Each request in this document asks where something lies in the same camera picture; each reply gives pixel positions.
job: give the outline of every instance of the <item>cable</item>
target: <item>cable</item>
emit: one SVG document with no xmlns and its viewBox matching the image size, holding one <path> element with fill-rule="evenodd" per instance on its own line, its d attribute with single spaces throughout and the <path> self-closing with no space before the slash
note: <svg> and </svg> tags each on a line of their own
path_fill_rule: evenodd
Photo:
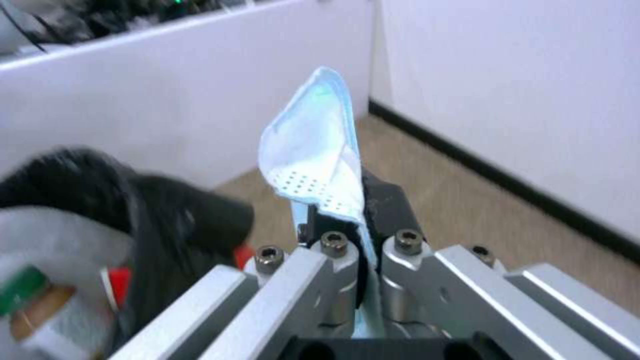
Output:
<svg viewBox="0 0 640 360">
<path fill-rule="evenodd" d="M 40 44 L 35 42 L 35 40 L 33 40 L 33 38 L 31 38 L 31 36 L 29 36 L 29 34 L 27 34 L 27 32 L 20 27 L 20 25 L 18 25 L 18 23 L 13 19 L 13 17 L 11 17 L 11 14 L 9 14 L 9 11 L 4 7 L 2 0 L 0 0 L 0 10 L 2 10 L 2 12 L 4 13 L 4 16 L 6 16 L 6 18 L 9 19 L 9 21 L 13 24 L 13 26 L 15 26 L 15 28 L 18 31 L 20 31 L 20 34 L 26 37 L 27 40 L 29 40 L 29 42 L 33 44 L 33 46 L 37 47 L 43 53 L 47 52 L 42 46 L 40 46 Z"/>
<path fill-rule="evenodd" d="M 60 35 L 60 33 L 58 33 L 54 28 L 51 27 L 51 25 L 49 25 L 46 21 L 44 21 L 43 18 L 39 17 L 38 15 L 32 15 L 32 16 L 34 19 L 36 19 L 36 21 L 40 23 L 40 25 L 42 25 L 42 27 L 45 30 L 47 30 L 47 32 L 51 35 L 51 37 L 53 37 L 57 42 L 61 44 L 67 44 L 67 45 L 71 44 L 71 42 L 63 38 L 62 35 Z"/>
</svg>

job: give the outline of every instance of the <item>machine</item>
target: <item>machine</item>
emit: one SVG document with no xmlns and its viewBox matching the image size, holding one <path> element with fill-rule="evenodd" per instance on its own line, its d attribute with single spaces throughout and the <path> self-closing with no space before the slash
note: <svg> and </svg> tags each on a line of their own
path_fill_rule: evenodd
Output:
<svg viewBox="0 0 640 360">
<path fill-rule="evenodd" d="M 507 271 L 481 245 L 433 251 L 402 189 L 364 173 L 377 284 L 357 226 L 309 206 L 295 251 L 216 266 L 112 359 L 640 357 L 635 316 L 552 265 Z M 352 338 L 368 291 L 384 336 Z"/>
</svg>

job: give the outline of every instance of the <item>surgical mask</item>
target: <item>surgical mask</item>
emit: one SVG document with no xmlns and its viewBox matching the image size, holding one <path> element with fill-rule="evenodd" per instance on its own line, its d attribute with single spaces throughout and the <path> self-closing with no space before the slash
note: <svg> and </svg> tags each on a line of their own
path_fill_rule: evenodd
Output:
<svg viewBox="0 0 640 360">
<path fill-rule="evenodd" d="M 358 224 L 369 278 L 356 313 L 358 337 L 381 330 L 376 258 L 364 219 L 360 153 L 349 90 L 340 75 L 318 68 L 262 133 L 258 154 L 262 176 L 292 202 L 294 223 L 306 222 L 306 207 Z"/>
</svg>

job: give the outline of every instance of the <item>white partition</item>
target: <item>white partition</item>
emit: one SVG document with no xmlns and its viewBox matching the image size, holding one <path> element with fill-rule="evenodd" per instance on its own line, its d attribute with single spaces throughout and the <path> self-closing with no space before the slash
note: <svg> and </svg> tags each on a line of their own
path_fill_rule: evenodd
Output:
<svg viewBox="0 0 640 360">
<path fill-rule="evenodd" d="M 380 0 L 371 96 L 640 243 L 640 2 Z"/>
<path fill-rule="evenodd" d="M 87 145 L 211 188 L 257 163 L 262 128 L 319 65 L 367 109 L 373 2 L 282 0 L 0 65 L 0 176 Z"/>
</svg>

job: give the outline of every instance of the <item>wooden floor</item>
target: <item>wooden floor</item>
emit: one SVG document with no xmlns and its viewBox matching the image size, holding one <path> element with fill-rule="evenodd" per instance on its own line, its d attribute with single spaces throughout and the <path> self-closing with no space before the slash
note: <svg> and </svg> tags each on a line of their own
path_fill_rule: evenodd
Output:
<svg viewBox="0 0 640 360">
<path fill-rule="evenodd" d="M 640 316 L 640 266 L 608 251 L 528 203 L 385 122 L 358 122 L 362 161 L 404 188 L 432 248 L 481 243 L 513 270 L 547 262 Z M 296 244 L 289 202 L 254 170 L 218 190 L 251 202 L 254 247 Z"/>
</svg>

